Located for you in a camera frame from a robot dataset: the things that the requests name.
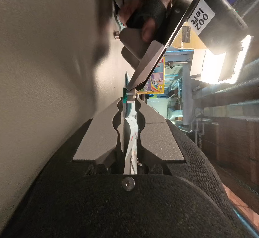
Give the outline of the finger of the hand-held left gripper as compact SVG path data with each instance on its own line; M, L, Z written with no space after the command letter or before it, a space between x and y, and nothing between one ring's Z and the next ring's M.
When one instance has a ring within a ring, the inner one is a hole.
M150 74L153 72L154 68L159 62L163 51L164 45L162 43L156 40L151 42L131 80L126 86L128 91L131 91L132 89L136 89L138 91L142 88L142 84L146 84Z

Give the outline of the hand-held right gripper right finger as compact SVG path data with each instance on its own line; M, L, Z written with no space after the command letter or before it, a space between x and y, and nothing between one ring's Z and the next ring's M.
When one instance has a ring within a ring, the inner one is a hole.
M135 99L139 126L137 156L140 163L152 167L184 163L185 158L166 119L140 98Z

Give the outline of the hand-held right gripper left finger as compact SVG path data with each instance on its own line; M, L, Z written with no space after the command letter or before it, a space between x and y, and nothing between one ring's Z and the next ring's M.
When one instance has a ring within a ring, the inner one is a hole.
M103 164L106 168L118 162L124 165L124 153L121 149L120 133L122 98L116 99L92 119L73 161Z

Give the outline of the green and white lego assembly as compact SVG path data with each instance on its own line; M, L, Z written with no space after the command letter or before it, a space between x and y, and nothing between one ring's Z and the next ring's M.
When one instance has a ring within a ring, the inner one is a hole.
M126 87L123 88L123 103L133 103L136 98L136 89L133 88L130 91L126 89Z

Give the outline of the yellow lego box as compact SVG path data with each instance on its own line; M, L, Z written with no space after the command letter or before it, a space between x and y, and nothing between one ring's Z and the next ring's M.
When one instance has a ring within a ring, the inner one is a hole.
M138 94L164 94L165 57L157 63L145 86Z

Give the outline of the open lego instruction booklet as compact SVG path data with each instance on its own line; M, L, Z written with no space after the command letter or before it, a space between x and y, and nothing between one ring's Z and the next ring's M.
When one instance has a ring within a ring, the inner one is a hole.
M138 124L136 116L130 115L124 120L123 128L123 148L125 155L124 175L137 174Z

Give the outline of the wooden book stand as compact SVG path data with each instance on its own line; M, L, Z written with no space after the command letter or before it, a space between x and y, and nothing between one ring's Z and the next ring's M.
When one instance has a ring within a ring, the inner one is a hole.
M184 23L178 32L175 40L171 44L171 47L181 49L208 49L187 22Z

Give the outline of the studio light panel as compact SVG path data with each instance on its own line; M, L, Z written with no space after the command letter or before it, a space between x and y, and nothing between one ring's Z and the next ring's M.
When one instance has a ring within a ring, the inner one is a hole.
M236 61L225 64L227 66L224 63L229 61L228 53L215 55L209 49L194 49L190 77L212 85L236 83L252 39L253 36L247 35L241 41L241 50Z

